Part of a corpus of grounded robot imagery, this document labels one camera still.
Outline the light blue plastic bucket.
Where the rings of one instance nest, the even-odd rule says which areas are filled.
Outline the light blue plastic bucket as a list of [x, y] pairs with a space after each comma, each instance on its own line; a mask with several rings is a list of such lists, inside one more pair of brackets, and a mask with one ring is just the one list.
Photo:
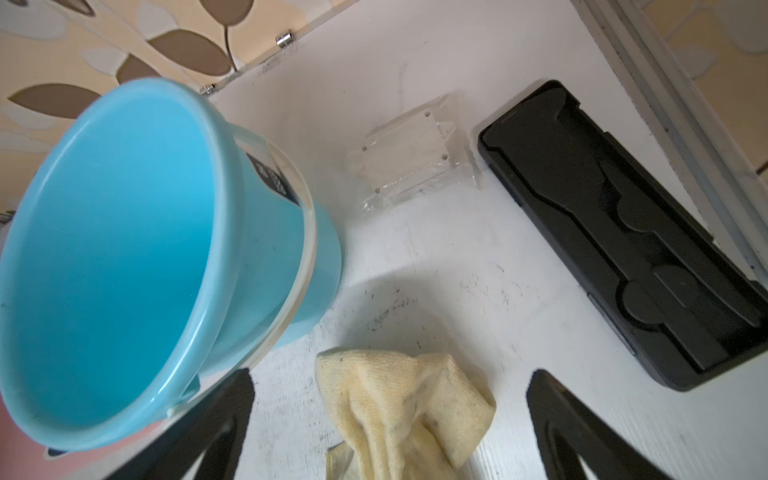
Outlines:
[[296, 165], [203, 96], [147, 78], [90, 105], [43, 162], [1, 255], [1, 395], [87, 451], [179, 416], [324, 316], [336, 228]]

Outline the beige cleaning cloth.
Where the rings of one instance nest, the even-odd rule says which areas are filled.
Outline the beige cleaning cloth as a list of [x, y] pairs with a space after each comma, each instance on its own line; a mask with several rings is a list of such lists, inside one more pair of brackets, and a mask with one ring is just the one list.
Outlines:
[[456, 479], [497, 409], [485, 378], [446, 353], [331, 349], [315, 379], [342, 437], [329, 479]]

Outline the pink plastic bucket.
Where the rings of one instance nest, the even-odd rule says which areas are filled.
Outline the pink plastic bucket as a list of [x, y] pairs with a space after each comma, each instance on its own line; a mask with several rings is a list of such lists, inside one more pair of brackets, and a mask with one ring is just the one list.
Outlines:
[[156, 422], [107, 447], [61, 453], [24, 434], [1, 403], [2, 479], [103, 479], [131, 460], [161, 433]]

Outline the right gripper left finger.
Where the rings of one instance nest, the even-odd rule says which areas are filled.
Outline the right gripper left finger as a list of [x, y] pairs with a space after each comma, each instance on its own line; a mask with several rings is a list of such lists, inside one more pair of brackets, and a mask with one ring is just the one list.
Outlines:
[[208, 393], [111, 479], [181, 479], [197, 465], [197, 479], [232, 479], [243, 449], [255, 399], [246, 369]]

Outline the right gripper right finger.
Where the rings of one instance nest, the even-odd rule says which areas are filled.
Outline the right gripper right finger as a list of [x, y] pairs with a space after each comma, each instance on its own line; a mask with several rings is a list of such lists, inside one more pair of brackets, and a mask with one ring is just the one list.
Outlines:
[[667, 479], [552, 374], [536, 370], [526, 400], [549, 479]]

